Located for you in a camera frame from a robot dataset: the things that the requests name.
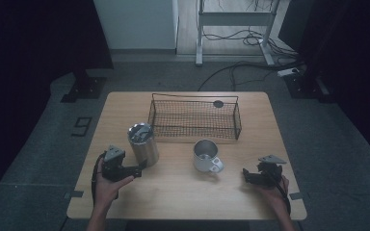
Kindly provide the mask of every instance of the metal cup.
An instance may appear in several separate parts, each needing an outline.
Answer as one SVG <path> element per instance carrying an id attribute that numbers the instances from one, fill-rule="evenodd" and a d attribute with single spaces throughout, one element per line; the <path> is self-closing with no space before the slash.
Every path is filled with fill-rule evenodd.
<path id="1" fill-rule="evenodd" d="M 128 129 L 128 140 L 134 151 L 138 164 L 146 160 L 146 166 L 151 167 L 158 162 L 159 153 L 152 128 L 147 123 L 134 124 Z"/>
<path id="2" fill-rule="evenodd" d="M 194 146 L 194 166 L 199 171 L 222 171 L 224 163 L 217 156 L 218 146 L 213 141 L 200 140 Z"/>

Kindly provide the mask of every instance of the wooden table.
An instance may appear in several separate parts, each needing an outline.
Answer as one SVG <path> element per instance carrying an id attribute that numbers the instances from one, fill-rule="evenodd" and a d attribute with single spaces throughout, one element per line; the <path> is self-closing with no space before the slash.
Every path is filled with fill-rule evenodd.
<path id="1" fill-rule="evenodd" d="M 289 193 L 298 193 L 296 182 L 269 98 L 264 92 L 164 92 L 177 95 L 239 96 L 242 132 L 235 143 L 219 143 L 225 169 L 203 173 L 193 166 L 191 142 L 157 142 L 158 163 L 143 170 L 143 177 L 119 191 L 107 218 L 124 219 L 273 219 L 261 195 L 245 182 L 242 168 L 257 172 L 258 158 L 274 154 L 287 162 L 283 174 Z M 147 122 L 152 92 L 111 92 L 98 121 L 92 144 L 67 209 L 70 218 L 89 218 L 93 201 L 91 178 L 99 154 L 110 144 L 123 148 L 124 166 L 137 162 L 127 139 L 135 123 Z M 291 200 L 291 218 L 305 219 L 301 199 Z"/>

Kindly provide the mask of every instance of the black curtain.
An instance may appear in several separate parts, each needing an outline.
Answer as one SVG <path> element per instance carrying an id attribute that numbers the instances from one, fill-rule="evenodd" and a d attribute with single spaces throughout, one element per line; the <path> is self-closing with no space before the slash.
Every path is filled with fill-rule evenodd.
<path id="1" fill-rule="evenodd" d="M 352 1 L 326 47 L 322 78 L 370 144 L 370 1 Z"/>
<path id="2" fill-rule="evenodd" d="M 93 0 L 0 0 L 0 179 L 76 68 L 113 68 Z"/>

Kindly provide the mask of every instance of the canister lid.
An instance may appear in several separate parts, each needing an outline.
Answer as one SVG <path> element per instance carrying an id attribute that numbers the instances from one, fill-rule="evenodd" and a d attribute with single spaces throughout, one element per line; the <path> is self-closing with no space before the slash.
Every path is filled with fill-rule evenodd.
<path id="1" fill-rule="evenodd" d="M 152 128 L 147 123 L 136 123 L 128 129 L 128 139 L 134 143 L 145 142 L 152 134 Z"/>

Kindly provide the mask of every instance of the white wall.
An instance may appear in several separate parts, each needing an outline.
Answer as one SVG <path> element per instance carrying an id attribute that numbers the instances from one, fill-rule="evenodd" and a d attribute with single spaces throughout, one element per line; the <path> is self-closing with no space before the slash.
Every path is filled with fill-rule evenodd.
<path id="1" fill-rule="evenodd" d="M 94 0 L 109 49 L 175 49 L 177 0 Z"/>

